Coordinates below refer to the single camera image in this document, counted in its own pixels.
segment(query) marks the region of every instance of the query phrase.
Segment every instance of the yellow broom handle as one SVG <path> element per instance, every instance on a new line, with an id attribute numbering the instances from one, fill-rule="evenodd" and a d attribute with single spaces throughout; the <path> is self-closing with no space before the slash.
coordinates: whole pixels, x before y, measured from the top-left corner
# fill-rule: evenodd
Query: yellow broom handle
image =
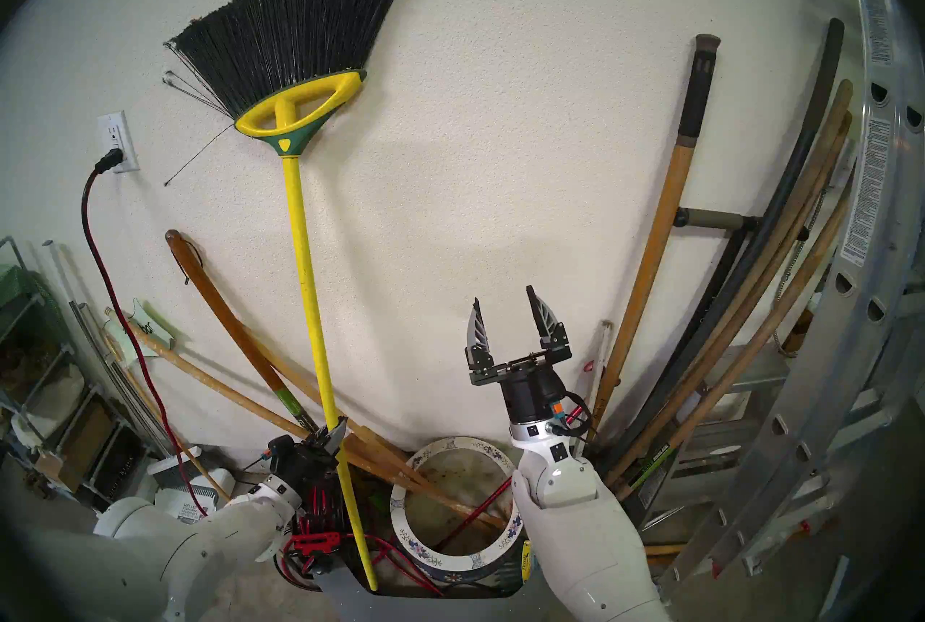
<path id="1" fill-rule="evenodd" d="M 334 403 L 334 389 L 331 387 L 331 371 L 327 367 L 327 351 L 325 350 L 325 334 L 321 330 L 321 314 L 318 311 L 318 293 L 314 288 L 314 272 L 312 272 L 312 254 L 308 248 L 308 228 L 305 226 L 305 204 L 302 202 L 302 177 L 299 176 L 299 158 L 297 156 L 283 156 L 283 173 L 286 176 L 286 199 L 289 202 L 289 223 L 292 225 L 292 242 L 295 245 L 295 262 L 299 269 L 299 283 L 302 285 L 302 306 L 305 308 L 305 321 L 308 323 L 308 338 L 312 342 L 312 358 L 314 358 L 314 373 L 318 377 L 318 390 L 321 394 L 321 404 L 325 409 L 325 423 L 328 430 L 337 426 L 337 405 Z M 366 538 L 363 535 L 363 523 L 360 520 L 360 511 L 356 506 L 356 497 L 353 494 L 353 482 L 350 480 L 350 467 L 340 457 L 337 464 L 337 476 L 340 477 L 340 489 L 344 493 L 344 503 L 347 505 L 347 515 L 350 517 L 350 526 L 356 539 L 356 547 L 363 561 L 366 571 L 366 580 L 369 589 L 375 592 L 378 583 L 375 579 L 373 561 L 366 547 Z"/>

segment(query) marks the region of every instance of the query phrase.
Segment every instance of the cable connector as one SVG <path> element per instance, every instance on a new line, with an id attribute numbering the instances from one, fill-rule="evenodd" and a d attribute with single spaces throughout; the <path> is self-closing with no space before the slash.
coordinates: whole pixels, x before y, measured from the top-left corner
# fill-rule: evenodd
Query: cable connector
<path id="1" fill-rule="evenodd" d="M 119 164 L 121 164 L 122 159 L 124 158 L 125 153 L 118 146 L 114 146 L 104 154 L 103 158 L 96 162 L 94 171 L 96 171 L 98 174 L 109 171 L 113 167 L 117 167 Z"/>

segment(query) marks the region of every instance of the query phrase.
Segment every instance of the yellow tag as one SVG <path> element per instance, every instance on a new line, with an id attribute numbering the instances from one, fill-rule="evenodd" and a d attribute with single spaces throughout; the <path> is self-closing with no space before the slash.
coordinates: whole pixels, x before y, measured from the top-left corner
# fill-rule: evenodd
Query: yellow tag
<path id="1" fill-rule="evenodd" d="M 521 552 L 521 579 L 527 582 L 533 572 L 533 556 L 530 554 L 530 541 L 524 542 L 524 551 Z"/>

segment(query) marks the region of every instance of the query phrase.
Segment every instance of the broom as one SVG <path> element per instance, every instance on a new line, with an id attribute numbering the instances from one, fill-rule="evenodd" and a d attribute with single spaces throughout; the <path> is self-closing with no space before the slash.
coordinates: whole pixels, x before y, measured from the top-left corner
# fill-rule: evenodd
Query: broom
<path id="1" fill-rule="evenodd" d="M 302 305 L 329 430 L 337 407 L 327 366 L 302 202 L 299 155 L 360 89 L 373 42 L 393 0 L 233 0 L 167 43 L 235 120 L 235 128 L 281 156 Z M 299 106 L 326 96 L 302 116 Z M 350 470 L 337 466 L 363 569 L 377 589 Z"/>

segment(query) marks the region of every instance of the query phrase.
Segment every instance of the shelving unit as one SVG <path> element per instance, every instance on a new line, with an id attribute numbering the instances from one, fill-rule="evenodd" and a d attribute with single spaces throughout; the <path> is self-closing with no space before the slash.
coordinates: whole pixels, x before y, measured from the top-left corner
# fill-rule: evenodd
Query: shelving unit
<path id="1" fill-rule="evenodd" d="M 44 367 L 43 372 L 29 383 L 27 391 L 19 390 L 18 395 L 14 397 L 5 386 L 0 386 L 0 407 L 8 410 L 13 416 L 17 416 L 40 441 L 36 447 L 26 447 L 10 430 L 4 436 L 5 449 L 25 469 L 43 474 L 60 493 L 78 502 L 89 503 L 97 509 L 104 509 L 115 501 L 117 491 L 124 487 L 122 483 L 132 478 L 138 465 L 152 453 L 152 448 L 135 432 L 132 424 L 112 404 L 106 392 L 84 370 L 81 370 L 84 382 L 78 402 L 53 432 L 42 434 L 30 420 L 28 412 L 33 410 L 40 399 L 41 391 L 53 380 L 56 373 L 66 365 L 74 365 L 78 369 L 81 369 L 81 365 L 68 339 L 66 326 L 60 317 L 56 303 L 48 293 L 43 291 L 34 274 L 26 268 L 16 242 L 11 236 L 0 239 L 0 250 L 7 246 L 16 258 L 16 266 L 5 272 L 5 276 L 12 278 L 7 281 L 9 286 L 8 294 L 4 296 L 5 300 L 0 300 L 0 316 L 2 316 L 0 319 L 8 321 L 2 328 L 3 332 L 0 333 L 0 346 L 14 334 L 14 331 L 19 331 L 20 327 L 31 324 L 29 328 L 33 338 L 53 344 L 56 347 L 56 353 Z M 100 441 L 89 455 L 83 451 L 87 464 L 81 466 L 83 467 L 81 472 L 74 469 L 71 461 L 68 460 L 66 451 L 69 447 L 79 443 L 81 435 L 86 434 L 90 437 L 90 433 L 85 428 L 90 425 L 94 407 L 99 407 L 104 411 L 104 417 L 97 414 L 95 420 L 96 437 L 99 437 Z M 124 433 L 126 432 L 133 437 L 125 439 Z M 137 450 L 138 453 L 134 454 L 132 450 Z M 119 463 L 116 459 L 117 452 L 126 459 L 121 460 L 119 469 L 114 473 L 111 468 Z M 45 466 L 49 462 L 53 465 L 60 464 L 57 477 L 48 474 Z M 76 480 L 76 486 L 68 486 L 62 482 L 64 475 L 61 475 L 61 472 L 69 473 L 68 479 Z M 104 490 L 101 490 L 100 486 L 102 478 L 109 478 Z M 80 488 L 88 490 L 91 495 L 81 494 Z"/>

